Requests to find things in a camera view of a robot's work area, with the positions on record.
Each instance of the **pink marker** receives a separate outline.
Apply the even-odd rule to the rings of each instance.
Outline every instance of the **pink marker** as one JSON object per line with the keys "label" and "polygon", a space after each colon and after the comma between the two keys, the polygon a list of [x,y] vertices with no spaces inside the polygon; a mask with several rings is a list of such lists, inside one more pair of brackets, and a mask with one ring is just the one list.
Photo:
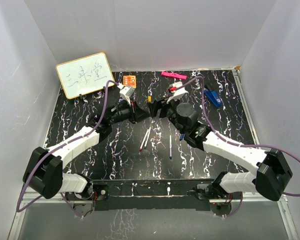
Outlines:
{"label": "pink marker", "polygon": [[162,71],[161,76],[175,78],[175,79],[182,79],[182,80],[187,79],[186,75],[180,75],[180,74],[177,74],[177,73],[166,72],[166,71]]}

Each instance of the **whiteboard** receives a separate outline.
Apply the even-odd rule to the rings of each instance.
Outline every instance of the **whiteboard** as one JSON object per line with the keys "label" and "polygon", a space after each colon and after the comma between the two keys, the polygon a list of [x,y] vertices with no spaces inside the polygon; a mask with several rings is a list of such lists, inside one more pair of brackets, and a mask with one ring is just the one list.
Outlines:
{"label": "whiteboard", "polygon": [[55,69],[67,99],[101,90],[108,80],[115,81],[104,52],[60,63]]}

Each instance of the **white wall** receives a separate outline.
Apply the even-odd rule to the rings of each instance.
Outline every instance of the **white wall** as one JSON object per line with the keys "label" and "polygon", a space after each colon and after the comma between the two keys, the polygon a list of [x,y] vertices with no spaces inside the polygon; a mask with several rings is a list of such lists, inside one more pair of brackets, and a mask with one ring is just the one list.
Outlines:
{"label": "white wall", "polygon": [[[300,0],[278,0],[241,68],[241,80],[260,142],[300,157]],[[300,164],[288,159],[300,193]],[[288,205],[300,237],[300,197]]]}
{"label": "white wall", "polygon": [[105,52],[111,69],[241,65],[275,0],[25,0],[58,63]]}
{"label": "white wall", "polygon": [[56,64],[24,1],[0,0],[0,240],[49,126],[60,85]]}

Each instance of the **metal frame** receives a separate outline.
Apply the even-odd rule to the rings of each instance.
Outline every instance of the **metal frame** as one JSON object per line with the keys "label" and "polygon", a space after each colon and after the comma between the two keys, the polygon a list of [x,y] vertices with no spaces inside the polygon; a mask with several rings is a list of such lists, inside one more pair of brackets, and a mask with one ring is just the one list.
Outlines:
{"label": "metal frame", "polygon": [[[251,134],[253,137],[253,141],[256,144],[259,144],[259,139],[257,137],[256,134],[256,130],[247,106],[247,102],[243,93],[243,89],[242,89],[242,85],[241,85],[241,79],[239,76],[239,72],[235,69],[235,68],[200,68],[197,69],[199,71],[211,71],[211,70],[231,70],[233,73],[233,77],[235,80],[235,84],[238,88],[238,92],[240,95],[240,99],[243,105],[243,109],[244,112],[246,114],[246,118],[251,130]],[[34,198],[38,197],[39,194],[36,192],[32,192],[32,189],[29,189],[29,191],[27,191],[27,193],[24,195],[23,201],[22,201],[22,206],[24,206],[25,204],[29,203],[31,200],[33,200]],[[222,199],[216,199],[216,200],[211,200],[210,202],[212,203],[219,203],[219,202],[223,202],[224,200]],[[252,194],[252,193],[244,193],[243,194],[243,202],[267,202],[270,201],[266,198],[264,198],[263,196],[261,196],[260,194],[256,193],[256,194]],[[71,203],[74,204],[90,204],[91,201],[85,201],[85,200],[76,200],[76,201],[70,201]],[[288,208],[288,204],[287,204],[287,198],[285,195],[283,195],[280,200],[277,202],[280,213],[281,213],[281,217],[282,217],[282,221],[284,223],[285,226],[285,230],[287,232],[288,235],[288,239],[289,240],[298,240],[298,235],[297,235],[297,231],[295,228],[295,225],[293,223],[292,217],[290,215],[290,211]],[[52,197],[51,199],[44,199],[44,198],[40,198],[37,203],[43,203],[43,204],[50,204],[50,203],[62,203],[65,204],[65,202],[63,201],[62,197],[60,194],[57,194],[56,196]],[[8,236],[8,240],[17,240],[19,237],[19,233],[21,231],[21,227],[22,227],[22,223],[25,217],[27,210],[24,210],[23,212],[17,212],[15,214],[11,229],[10,229],[10,233]]]}

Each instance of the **blue stapler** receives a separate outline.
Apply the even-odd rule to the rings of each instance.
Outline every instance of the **blue stapler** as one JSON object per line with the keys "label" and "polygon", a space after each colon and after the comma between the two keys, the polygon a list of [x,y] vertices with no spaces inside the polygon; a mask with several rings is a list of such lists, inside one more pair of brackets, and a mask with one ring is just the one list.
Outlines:
{"label": "blue stapler", "polygon": [[210,99],[210,101],[215,105],[217,108],[221,106],[222,101],[217,92],[212,87],[211,83],[207,83],[204,85],[203,89],[205,95]]}

